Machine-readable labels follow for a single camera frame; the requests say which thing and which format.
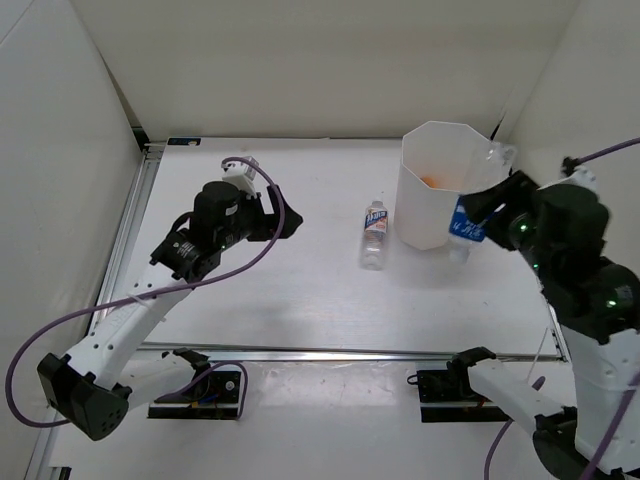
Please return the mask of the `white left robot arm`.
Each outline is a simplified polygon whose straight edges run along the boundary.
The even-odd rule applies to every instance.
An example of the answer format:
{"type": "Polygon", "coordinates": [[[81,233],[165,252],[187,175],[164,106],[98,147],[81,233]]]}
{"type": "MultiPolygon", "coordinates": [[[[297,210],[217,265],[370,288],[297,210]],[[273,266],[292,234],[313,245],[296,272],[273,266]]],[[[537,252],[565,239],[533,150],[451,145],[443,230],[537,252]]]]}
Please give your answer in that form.
{"type": "Polygon", "coordinates": [[[273,207],[259,194],[224,181],[204,185],[191,211],[180,215],[151,254],[125,303],[64,355],[48,354],[37,372],[48,403],[94,441],[110,435],[129,410],[164,396],[198,400],[210,377],[206,356],[187,348],[165,352],[140,369],[128,362],[166,314],[184,300],[235,244],[286,239],[303,218],[267,188],[273,207]]]}

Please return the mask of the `clear bottle red-blue label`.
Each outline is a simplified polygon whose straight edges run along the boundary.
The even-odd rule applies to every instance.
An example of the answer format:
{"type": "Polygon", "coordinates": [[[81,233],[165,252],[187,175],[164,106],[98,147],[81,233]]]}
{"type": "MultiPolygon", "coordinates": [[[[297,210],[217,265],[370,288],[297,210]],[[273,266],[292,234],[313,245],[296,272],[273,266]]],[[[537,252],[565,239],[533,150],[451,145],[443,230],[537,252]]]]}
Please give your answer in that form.
{"type": "Polygon", "coordinates": [[[380,270],[384,264],[389,225],[389,211],[379,198],[365,210],[362,230],[360,265],[365,269],[380,270]]]}

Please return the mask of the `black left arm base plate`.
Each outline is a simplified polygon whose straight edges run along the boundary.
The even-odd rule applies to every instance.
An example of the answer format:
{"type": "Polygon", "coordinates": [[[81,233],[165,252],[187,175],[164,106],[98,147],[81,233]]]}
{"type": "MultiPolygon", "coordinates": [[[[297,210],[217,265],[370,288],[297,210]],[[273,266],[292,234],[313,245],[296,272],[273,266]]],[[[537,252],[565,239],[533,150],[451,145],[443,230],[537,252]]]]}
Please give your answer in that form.
{"type": "Polygon", "coordinates": [[[244,413],[247,391],[248,371],[244,364],[218,362],[189,390],[150,403],[147,418],[236,421],[244,413]]]}

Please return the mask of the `blue label sticker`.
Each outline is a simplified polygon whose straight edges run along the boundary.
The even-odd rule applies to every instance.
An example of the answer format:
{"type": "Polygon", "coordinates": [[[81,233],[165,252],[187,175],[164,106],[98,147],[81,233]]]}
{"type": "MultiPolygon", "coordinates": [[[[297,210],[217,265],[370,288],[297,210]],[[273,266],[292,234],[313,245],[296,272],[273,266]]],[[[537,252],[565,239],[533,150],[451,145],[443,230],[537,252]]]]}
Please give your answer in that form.
{"type": "Polygon", "coordinates": [[[167,140],[169,146],[198,146],[200,143],[199,137],[171,137],[167,140]]]}

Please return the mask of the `clear bottle blue label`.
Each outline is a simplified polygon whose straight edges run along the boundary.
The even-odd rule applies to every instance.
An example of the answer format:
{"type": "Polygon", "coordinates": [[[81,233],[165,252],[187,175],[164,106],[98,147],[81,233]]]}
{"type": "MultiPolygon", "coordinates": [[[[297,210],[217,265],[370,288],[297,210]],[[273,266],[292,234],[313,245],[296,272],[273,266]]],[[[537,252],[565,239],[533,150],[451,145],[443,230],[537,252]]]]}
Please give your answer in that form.
{"type": "Polygon", "coordinates": [[[449,224],[449,259],[464,264],[471,250],[484,238],[484,229],[472,222],[462,204],[462,196],[489,189],[506,179],[517,156],[511,144],[491,142],[477,147],[471,156],[449,224]]]}

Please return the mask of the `orange juice bottle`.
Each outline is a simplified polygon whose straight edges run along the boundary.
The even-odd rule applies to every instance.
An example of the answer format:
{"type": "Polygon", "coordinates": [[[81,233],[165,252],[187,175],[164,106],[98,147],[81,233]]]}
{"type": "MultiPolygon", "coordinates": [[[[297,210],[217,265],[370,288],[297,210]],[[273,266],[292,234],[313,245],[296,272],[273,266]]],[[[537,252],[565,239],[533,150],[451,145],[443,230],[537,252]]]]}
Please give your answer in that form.
{"type": "Polygon", "coordinates": [[[421,181],[432,189],[440,189],[442,187],[441,182],[438,179],[434,179],[429,176],[422,176],[421,181]]]}

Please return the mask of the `aluminium front frame rail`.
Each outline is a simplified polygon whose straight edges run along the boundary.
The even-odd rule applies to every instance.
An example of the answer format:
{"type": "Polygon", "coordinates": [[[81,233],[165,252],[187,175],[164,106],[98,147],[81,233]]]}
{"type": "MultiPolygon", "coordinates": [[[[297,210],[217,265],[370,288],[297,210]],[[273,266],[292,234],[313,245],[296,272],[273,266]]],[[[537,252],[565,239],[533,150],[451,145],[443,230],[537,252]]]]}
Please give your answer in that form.
{"type": "Polygon", "coordinates": [[[171,344],[147,342],[138,348],[139,352],[164,352],[187,348],[207,353],[215,359],[236,359],[254,362],[331,362],[331,361],[445,361],[453,352],[331,349],[331,348],[290,348],[241,346],[220,344],[171,344]]]}

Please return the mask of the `aluminium left frame rail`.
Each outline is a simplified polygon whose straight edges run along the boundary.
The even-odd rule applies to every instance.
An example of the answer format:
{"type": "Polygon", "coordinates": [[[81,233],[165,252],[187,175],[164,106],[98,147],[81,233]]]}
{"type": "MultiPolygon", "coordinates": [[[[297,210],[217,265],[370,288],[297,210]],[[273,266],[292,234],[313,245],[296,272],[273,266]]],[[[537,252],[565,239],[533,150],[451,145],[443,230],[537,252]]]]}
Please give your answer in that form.
{"type": "Polygon", "coordinates": [[[126,274],[163,150],[163,147],[152,146],[143,152],[113,243],[97,297],[98,303],[108,302],[113,298],[126,274]]]}

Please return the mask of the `aluminium frame rail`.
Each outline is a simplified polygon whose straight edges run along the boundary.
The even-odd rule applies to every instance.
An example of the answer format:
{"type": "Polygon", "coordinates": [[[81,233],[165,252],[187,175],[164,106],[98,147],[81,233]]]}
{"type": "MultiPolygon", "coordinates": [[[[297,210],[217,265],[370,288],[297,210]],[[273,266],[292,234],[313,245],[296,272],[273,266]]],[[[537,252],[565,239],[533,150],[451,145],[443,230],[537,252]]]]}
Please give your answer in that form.
{"type": "Polygon", "coordinates": [[[97,297],[98,303],[108,302],[113,298],[126,274],[163,150],[163,147],[152,146],[143,152],[113,243],[97,297]]]}
{"type": "Polygon", "coordinates": [[[236,359],[254,362],[331,362],[331,361],[445,361],[453,352],[331,349],[331,348],[290,348],[241,346],[220,344],[171,344],[147,342],[138,348],[139,352],[164,352],[187,348],[207,353],[215,359],[236,359]]]}

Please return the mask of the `white octagonal plastic bin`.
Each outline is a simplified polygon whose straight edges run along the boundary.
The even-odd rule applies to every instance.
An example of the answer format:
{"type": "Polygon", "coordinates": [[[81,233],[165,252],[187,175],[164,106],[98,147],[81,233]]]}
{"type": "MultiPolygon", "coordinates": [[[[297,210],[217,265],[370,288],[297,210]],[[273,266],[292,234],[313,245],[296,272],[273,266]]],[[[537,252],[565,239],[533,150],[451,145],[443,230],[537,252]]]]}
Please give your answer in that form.
{"type": "Polygon", "coordinates": [[[418,250],[444,246],[449,224],[473,151],[489,140],[467,124],[428,121],[402,138],[394,227],[418,250]],[[422,176],[438,179],[429,188],[422,176]]]}

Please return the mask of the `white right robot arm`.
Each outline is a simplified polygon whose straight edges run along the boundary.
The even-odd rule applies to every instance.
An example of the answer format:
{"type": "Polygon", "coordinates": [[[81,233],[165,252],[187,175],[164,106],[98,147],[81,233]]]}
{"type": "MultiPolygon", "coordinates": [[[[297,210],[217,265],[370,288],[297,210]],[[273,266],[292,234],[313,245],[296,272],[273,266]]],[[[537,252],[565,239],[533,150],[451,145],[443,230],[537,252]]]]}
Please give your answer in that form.
{"type": "Polygon", "coordinates": [[[603,253],[608,209],[590,187],[540,186],[522,172],[461,202],[490,240],[520,254],[536,275],[569,353],[575,402],[545,396],[483,347],[448,362],[450,390],[497,405],[557,479],[637,478],[639,279],[603,253]]]}

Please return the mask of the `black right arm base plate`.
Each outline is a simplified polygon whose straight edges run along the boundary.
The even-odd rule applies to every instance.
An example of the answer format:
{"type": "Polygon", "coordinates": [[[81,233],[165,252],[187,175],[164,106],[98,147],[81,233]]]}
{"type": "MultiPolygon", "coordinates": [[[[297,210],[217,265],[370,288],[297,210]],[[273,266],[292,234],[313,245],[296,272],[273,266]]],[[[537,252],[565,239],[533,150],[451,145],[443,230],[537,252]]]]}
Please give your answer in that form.
{"type": "Polygon", "coordinates": [[[484,397],[463,397],[445,370],[417,370],[407,377],[407,384],[417,388],[422,423],[493,423],[509,419],[484,397]]]}

